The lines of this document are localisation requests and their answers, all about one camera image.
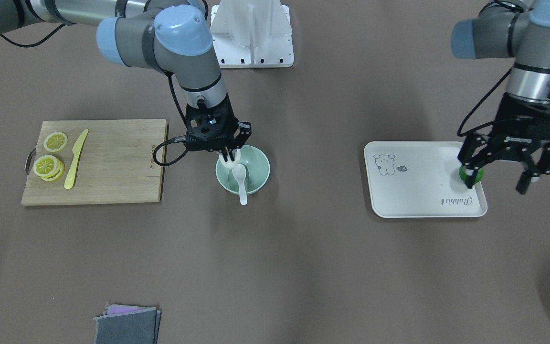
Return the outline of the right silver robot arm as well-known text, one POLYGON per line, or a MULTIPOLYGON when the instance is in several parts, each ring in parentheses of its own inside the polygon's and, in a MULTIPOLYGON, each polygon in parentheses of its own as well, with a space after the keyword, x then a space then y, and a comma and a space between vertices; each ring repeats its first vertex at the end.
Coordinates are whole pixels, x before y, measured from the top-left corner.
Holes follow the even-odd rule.
POLYGON ((105 59, 176 79, 185 92, 186 134, 168 140, 210 151, 233 168, 251 135, 236 119, 212 44, 207 3, 198 0, 0 0, 0 35, 38 22, 97 28, 105 59))

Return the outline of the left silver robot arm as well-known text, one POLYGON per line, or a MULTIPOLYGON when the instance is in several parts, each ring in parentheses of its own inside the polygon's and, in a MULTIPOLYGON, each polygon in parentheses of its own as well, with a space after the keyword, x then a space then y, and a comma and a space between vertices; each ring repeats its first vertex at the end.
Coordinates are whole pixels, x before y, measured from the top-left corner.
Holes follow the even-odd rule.
POLYGON ((458 160, 460 178, 472 188, 494 161, 523 165, 517 192, 525 194, 550 175, 550 0, 491 0, 476 18, 454 26, 452 53, 461 59, 513 57, 495 119, 468 131, 458 160))

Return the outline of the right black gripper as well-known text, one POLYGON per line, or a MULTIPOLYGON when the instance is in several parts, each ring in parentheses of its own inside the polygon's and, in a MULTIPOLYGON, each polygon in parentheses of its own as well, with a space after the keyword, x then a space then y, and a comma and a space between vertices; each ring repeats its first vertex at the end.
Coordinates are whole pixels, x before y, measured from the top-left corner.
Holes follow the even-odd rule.
POLYGON ((252 127, 236 118, 229 96, 212 108, 202 100, 199 107, 186 105, 185 116, 187 150, 219 152, 223 162, 237 164, 237 149, 249 139, 252 127))

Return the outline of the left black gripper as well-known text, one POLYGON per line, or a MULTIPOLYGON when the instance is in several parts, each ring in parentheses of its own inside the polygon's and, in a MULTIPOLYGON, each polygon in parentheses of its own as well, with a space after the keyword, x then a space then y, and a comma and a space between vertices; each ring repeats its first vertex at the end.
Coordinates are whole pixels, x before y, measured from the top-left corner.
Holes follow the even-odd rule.
POLYGON ((505 93, 494 120, 459 133, 464 143, 457 159, 464 185, 472 189, 483 168, 494 161, 524 166, 517 192, 526 194, 542 174, 550 175, 550 102, 527 102, 505 93))

